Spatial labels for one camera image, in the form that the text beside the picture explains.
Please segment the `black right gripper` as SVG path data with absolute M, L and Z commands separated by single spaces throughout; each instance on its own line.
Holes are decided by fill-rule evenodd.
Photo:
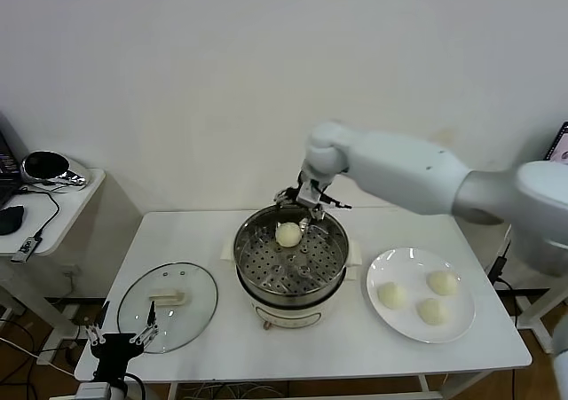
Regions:
M 295 204 L 307 208 L 311 216 L 300 221 L 300 230 L 306 231 L 312 222 L 312 218 L 321 220 L 324 218 L 325 209 L 322 201 L 325 190 L 331 185 L 329 177 L 321 179 L 312 178 L 310 174 L 300 172 L 297 177 L 298 188 L 286 188 L 277 192 L 274 196 L 276 204 Z

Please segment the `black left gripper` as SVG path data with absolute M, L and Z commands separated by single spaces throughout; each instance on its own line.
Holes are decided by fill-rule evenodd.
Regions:
M 144 352 L 142 343 L 151 343 L 159 333 L 156 323 L 155 301 L 151 301 L 146 326 L 139 333 L 106 333 L 102 327 L 107 315 L 109 301 L 106 301 L 85 333 L 90 343 L 91 354 L 98 365 L 93 374 L 94 381 L 123 380 L 131 359 Z

